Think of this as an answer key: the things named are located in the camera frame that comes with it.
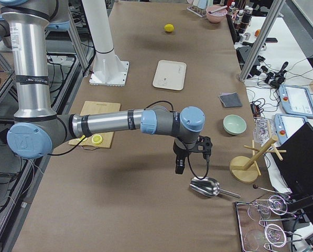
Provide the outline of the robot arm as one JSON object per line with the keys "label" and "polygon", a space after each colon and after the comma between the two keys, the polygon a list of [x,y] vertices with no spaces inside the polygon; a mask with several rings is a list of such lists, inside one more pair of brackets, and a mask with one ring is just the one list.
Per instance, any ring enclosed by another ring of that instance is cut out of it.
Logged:
{"label": "robot arm", "polygon": [[2,17],[10,28],[18,93],[15,124],[7,134],[11,150],[27,159],[52,155],[53,149],[72,139],[96,133],[140,130],[146,134],[174,137],[175,172],[181,174],[191,153],[208,161],[212,143],[200,133],[205,115],[197,107],[180,112],[151,104],[94,115],[58,115],[51,107],[45,29],[69,28],[67,1],[1,1]]}

